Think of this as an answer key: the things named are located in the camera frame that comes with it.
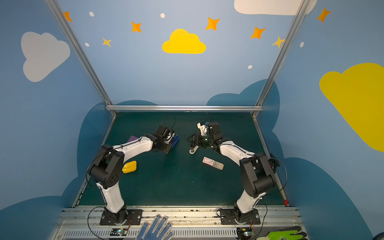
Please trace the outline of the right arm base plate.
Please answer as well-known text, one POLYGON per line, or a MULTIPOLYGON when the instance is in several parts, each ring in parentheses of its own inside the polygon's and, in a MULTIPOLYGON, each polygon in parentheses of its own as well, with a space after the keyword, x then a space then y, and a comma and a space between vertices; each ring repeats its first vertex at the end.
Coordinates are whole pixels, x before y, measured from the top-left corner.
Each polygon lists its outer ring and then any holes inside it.
POLYGON ((260 225, 260 215, 258 210, 253 209, 248 213, 241 213, 236 209, 217 209, 222 225, 260 225))

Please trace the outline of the blue black stapler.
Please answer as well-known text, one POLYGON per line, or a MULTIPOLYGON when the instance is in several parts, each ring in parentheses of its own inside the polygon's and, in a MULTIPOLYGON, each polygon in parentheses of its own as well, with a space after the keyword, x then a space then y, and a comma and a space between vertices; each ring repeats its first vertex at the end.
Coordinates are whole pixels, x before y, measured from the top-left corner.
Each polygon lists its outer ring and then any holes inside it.
POLYGON ((178 135, 174 135, 174 136, 173 136, 173 139, 172 139, 172 141, 171 141, 172 148, 175 147, 175 145, 178 143, 179 139, 180 139, 180 138, 179 138, 178 135))

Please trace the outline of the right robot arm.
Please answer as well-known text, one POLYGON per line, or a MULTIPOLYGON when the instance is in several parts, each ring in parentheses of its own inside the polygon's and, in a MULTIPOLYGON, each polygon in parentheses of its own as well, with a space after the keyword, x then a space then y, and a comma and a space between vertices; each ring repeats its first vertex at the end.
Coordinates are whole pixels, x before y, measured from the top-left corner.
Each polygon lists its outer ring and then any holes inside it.
POLYGON ((213 149, 240 167, 244 191, 234 204, 237 217, 245 217, 255 209, 267 192, 277 185, 275 173, 280 161, 247 151, 225 138, 217 122, 199 122, 199 133, 187 138, 190 154, 198 148, 213 149))

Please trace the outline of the red white staple box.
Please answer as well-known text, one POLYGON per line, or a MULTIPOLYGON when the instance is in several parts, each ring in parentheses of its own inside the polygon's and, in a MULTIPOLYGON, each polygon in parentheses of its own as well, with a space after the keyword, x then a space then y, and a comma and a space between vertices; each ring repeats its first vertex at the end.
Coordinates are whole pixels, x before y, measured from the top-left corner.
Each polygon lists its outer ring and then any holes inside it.
POLYGON ((207 158, 207 157, 204 157, 203 158, 203 161, 202 161, 203 164, 206 164, 208 166, 211 166, 213 168, 216 168, 216 169, 219 169, 219 170, 223 170, 224 169, 224 164, 222 163, 219 163, 215 160, 212 160, 210 158, 207 158))

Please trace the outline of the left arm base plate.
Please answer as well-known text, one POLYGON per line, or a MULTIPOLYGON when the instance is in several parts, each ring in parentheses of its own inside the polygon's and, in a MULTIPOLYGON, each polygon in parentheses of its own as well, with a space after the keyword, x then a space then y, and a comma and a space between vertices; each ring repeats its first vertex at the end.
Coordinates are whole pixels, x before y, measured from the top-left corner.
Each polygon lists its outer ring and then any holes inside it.
POLYGON ((117 213, 112 213, 105 209, 100 221, 101 226, 138 226, 141 224, 143 210, 141 209, 121 209, 117 213))

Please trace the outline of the beige black stapler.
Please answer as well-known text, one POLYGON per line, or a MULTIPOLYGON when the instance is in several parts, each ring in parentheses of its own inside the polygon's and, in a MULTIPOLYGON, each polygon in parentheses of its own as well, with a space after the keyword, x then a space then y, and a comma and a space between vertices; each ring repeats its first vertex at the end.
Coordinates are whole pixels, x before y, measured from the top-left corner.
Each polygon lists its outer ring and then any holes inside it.
POLYGON ((189 150, 189 153, 190 153, 191 155, 193 155, 193 154, 197 151, 198 148, 199 148, 199 146, 195 146, 195 147, 191 148, 191 149, 189 150))

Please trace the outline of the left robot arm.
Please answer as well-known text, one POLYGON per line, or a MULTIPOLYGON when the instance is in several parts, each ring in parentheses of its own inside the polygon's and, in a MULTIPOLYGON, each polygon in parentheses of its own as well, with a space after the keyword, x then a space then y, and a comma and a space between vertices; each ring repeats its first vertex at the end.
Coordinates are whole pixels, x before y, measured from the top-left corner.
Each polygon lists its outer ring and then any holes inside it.
POLYGON ((95 181, 105 202, 100 221, 101 226, 139 225, 142 210, 128 210, 122 198, 119 181, 128 161, 142 153, 163 152, 168 154, 177 144, 179 136, 173 129, 159 125, 152 134, 124 144, 100 147, 96 157, 87 169, 95 181))

